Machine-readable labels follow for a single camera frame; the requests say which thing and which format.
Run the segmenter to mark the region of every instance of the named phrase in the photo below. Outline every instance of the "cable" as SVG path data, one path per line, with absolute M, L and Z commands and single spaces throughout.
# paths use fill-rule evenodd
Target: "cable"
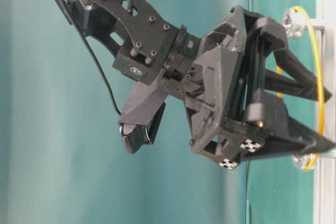
M 92 48 L 90 47 L 88 41 L 86 40 L 84 34 L 82 33 L 82 31 L 80 30 L 79 26 L 77 25 L 77 23 L 74 21 L 73 17 L 71 16 L 68 8 L 66 7 L 65 3 L 63 0 L 58 0 L 59 4 L 61 5 L 62 9 L 64 10 L 65 14 L 68 16 L 70 22 L 73 24 L 73 26 L 75 27 L 76 31 L 78 32 L 79 34 L 79 37 L 82 39 L 85 47 L 88 49 L 88 51 L 90 52 L 90 55 L 93 59 L 93 61 L 95 62 L 103 80 L 104 80 L 104 83 L 109 91 L 109 94 L 110 94 L 110 97 L 111 97 L 111 100 L 112 100 L 112 104 L 113 104 L 113 107 L 116 111 L 117 114 L 121 115 L 119 109 L 118 109 L 118 106 L 117 106 L 117 103 L 116 103 L 116 100 L 114 99 L 114 95 L 113 95 L 113 91 L 112 91 L 112 88 L 111 88 L 111 85 L 109 84 L 109 81 L 107 80 L 106 78 L 106 75 L 103 71 L 103 69 L 101 68 L 101 65 L 95 55 L 95 53 L 93 52 Z
M 321 59 L 320 59 L 320 53 L 319 53 L 319 48 L 318 44 L 316 41 L 316 36 L 315 36 L 315 30 L 314 27 L 310 21 L 310 17 L 308 13 L 305 11 L 300 6 L 294 6 L 293 9 L 296 12 L 300 12 L 303 14 L 303 16 L 306 19 L 307 26 L 308 26 L 308 32 L 309 32 L 309 37 L 311 41 L 311 47 L 313 50 L 313 55 L 315 59 L 315 69 L 317 72 L 317 88 L 318 88 L 318 101 L 319 101 L 319 128 L 318 132 L 320 135 L 323 135 L 323 129 L 324 129 L 324 86 L 323 86 L 323 72 L 322 72 L 322 64 L 321 64 Z M 318 160 L 319 154 L 315 153 L 314 157 L 309 158 L 309 162 L 307 166 L 303 169 L 305 172 L 309 171 L 314 167 Z
M 281 69 L 281 67 L 279 67 L 279 66 L 277 66 L 277 73 L 278 73 L 278 74 L 281 74 L 281 73 L 282 73 L 282 69 Z M 283 97 L 282 93 L 278 92 L 278 98 L 282 98 L 282 97 Z

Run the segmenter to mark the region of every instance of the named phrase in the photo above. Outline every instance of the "green wall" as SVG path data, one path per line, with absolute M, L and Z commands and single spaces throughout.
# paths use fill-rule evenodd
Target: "green wall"
M 202 36 L 248 0 L 148 0 Z M 53 0 L 1 0 L 0 223 L 245 223 L 245 168 L 195 156 L 183 103 L 168 98 L 157 142 L 123 149 L 118 117 Z M 131 81 L 89 40 L 122 107 Z

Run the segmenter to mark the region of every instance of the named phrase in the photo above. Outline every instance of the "black plastic part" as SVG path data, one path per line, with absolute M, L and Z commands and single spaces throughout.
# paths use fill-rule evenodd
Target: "black plastic part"
M 285 28 L 275 20 L 236 6 L 199 39 L 166 22 L 146 0 L 56 2 L 81 35 L 106 46 L 113 67 L 136 81 L 119 119 L 128 152 L 154 143 L 168 95 L 185 103 L 192 152 L 228 169 L 255 158 L 334 148 L 267 92 L 317 100 L 315 75 L 289 50 Z M 266 69 L 271 52 L 292 79 Z M 324 94 L 328 101 L 331 93 Z
M 121 125 L 122 142 L 130 154 L 136 153 L 143 145 L 154 144 L 165 106 L 164 103 L 160 107 L 150 125 Z

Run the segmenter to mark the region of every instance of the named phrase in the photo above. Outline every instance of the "hex screw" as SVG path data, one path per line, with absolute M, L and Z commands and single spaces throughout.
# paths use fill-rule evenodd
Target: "hex screw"
M 152 51 L 151 51 L 151 56 L 152 56 L 152 57 L 155 57 L 157 54 L 158 54 L 157 51 L 155 51 L 155 50 L 152 50 Z
M 92 5 L 86 5 L 85 10 L 92 10 Z
M 138 41 L 137 43 L 135 43 L 135 47 L 138 49 L 142 48 L 142 43 Z
M 169 31 L 169 29 L 170 29 L 170 25 L 165 24 L 165 25 L 163 26 L 163 29 L 164 29 L 165 31 Z
M 156 20 L 156 18 L 155 18 L 154 16 L 150 16 L 150 17 L 149 17 L 149 22 L 150 22 L 150 23 L 154 23 L 155 20 Z

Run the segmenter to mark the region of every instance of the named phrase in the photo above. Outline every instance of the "black wire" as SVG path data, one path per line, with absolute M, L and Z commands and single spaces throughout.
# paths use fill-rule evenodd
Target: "black wire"
M 116 100 L 114 99 L 114 95 L 113 95 L 113 92 L 112 92 L 112 88 L 111 88 L 111 85 L 109 84 L 109 81 L 107 80 L 106 78 L 106 75 L 103 71 L 103 69 L 101 68 L 101 65 L 95 55 L 95 53 L 93 52 L 92 48 L 90 47 L 88 41 L 86 40 L 84 34 L 82 33 L 82 31 L 80 30 L 79 26 L 77 25 L 77 23 L 74 21 L 74 19 L 72 18 L 68 8 L 66 7 L 65 3 L 63 0 L 58 0 L 59 4 L 61 5 L 62 9 L 64 10 L 65 14 L 68 16 L 70 22 L 73 24 L 73 26 L 75 27 L 75 29 L 77 30 L 78 34 L 79 34 L 79 37 L 82 39 L 85 47 L 88 49 L 88 51 L 90 52 L 90 55 L 93 59 L 93 61 L 95 62 L 103 80 L 104 80 L 104 83 L 107 87 L 107 89 L 109 90 L 109 94 L 110 94 L 110 97 L 111 97 L 111 100 L 112 100 L 112 104 L 113 104 L 113 107 L 115 109 L 115 111 L 121 115 L 119 109 L 118 109 L 118 106 L 117 106 L 117 103 L 116 103 Z

